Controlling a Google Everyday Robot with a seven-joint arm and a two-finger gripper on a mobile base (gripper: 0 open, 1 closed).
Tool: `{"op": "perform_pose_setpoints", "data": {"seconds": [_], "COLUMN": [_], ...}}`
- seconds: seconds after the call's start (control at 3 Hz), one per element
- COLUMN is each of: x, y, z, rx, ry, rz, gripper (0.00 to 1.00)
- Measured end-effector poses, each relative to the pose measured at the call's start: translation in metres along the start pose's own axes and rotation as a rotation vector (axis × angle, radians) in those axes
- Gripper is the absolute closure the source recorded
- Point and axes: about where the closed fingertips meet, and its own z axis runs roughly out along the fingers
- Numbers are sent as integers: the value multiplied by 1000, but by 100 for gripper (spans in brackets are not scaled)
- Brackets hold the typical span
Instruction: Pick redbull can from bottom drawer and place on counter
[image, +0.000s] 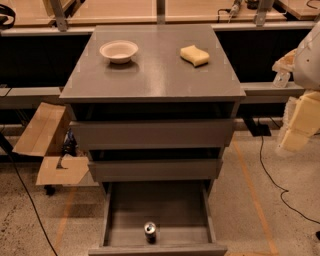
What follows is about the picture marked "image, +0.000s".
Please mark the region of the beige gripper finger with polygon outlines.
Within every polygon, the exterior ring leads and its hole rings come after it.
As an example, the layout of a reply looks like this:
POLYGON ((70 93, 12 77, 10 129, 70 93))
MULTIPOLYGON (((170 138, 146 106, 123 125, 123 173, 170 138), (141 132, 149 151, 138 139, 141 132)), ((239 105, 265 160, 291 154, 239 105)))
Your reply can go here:
POLYGON ((320 130, 320 92, 307 90, 285 105, 283 125, 278 135, 278 154, 294 154, 320 130))
POLYGON ((275 72, 288 71, 292 72, 294 70, 294 58, 296 54, 296 49, 291 50, 279 60, 277 60, 273 66, 272 70, 275 72))

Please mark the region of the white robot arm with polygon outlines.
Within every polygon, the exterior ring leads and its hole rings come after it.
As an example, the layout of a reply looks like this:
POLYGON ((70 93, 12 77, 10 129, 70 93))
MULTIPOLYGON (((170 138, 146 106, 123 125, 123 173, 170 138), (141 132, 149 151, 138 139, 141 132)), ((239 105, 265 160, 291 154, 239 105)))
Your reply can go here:
POLYGON ((276 72, 274 87, 284 88, 293 74, 294 83, 305 89, 302 96, 287 101, 278 137, 276 152, 292 155, 320 130, 320 22, 272 70, 276 72))

